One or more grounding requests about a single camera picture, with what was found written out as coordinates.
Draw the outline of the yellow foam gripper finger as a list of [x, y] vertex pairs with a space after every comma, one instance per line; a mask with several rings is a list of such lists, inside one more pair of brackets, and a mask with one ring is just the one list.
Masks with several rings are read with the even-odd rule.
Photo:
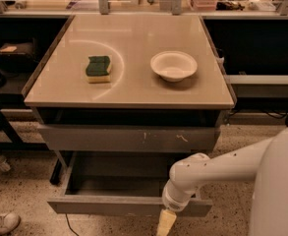
[[167, 236], [174, 225], [176, 218], [177, 215], [174, 211], [163, 209], [160, 212], [156, 236]]

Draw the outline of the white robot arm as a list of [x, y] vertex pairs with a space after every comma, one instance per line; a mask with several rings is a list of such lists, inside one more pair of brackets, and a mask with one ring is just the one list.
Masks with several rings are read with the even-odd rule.
[[273, 138], [210, 158], [193, 154], [172, 165], [164, 186], [157, 236], [167, 236], [206, 184], [254, 181], [249, 236], [288, 236], [288, 127]]

